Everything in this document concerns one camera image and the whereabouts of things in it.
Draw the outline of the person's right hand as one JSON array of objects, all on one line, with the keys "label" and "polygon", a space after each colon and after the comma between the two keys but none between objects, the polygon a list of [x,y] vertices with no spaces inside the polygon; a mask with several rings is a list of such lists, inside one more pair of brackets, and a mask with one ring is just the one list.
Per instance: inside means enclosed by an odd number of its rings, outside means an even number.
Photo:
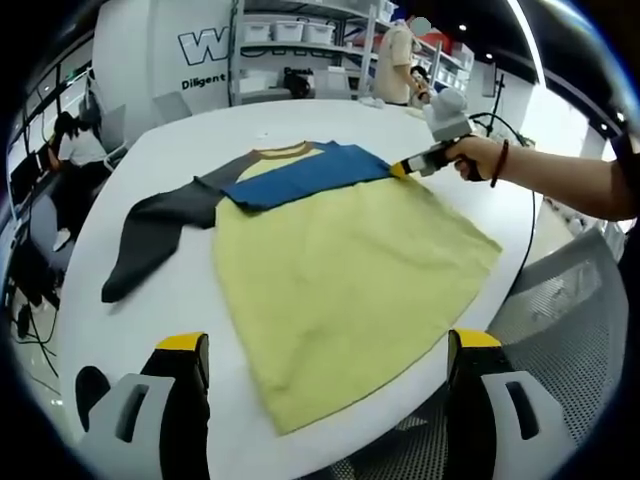
[{"label": "person's right hand", "polygon": [[473,181],[471,164],[474,164],[479,181],[488,181],[494,174],[501,151],[502,146],[493,140],[468,136],[450,146],[445,155],[450,162],[454,163],[456,171],[463,180]]}]

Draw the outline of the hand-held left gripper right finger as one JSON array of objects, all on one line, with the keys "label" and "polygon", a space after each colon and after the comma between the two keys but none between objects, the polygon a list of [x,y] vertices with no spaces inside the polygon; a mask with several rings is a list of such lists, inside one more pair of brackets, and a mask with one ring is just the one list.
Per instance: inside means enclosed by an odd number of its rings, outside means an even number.
[{"label": "hand-held left gripper right finger", "polygon": [[561,404],[499,340],[448,332],[448,479],[550,479],[575,452]]}]

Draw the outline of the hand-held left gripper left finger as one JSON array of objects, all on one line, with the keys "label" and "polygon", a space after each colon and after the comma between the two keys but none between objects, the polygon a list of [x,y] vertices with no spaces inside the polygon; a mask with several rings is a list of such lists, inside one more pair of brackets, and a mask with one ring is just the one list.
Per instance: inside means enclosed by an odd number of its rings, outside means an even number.
[{"label": "hand-held left gripper left finger", "polygon": [[95,366],[79,371],[77,450],[95,478],[208,478],[208,347],[204,332],[170,336],[115,383]]}]

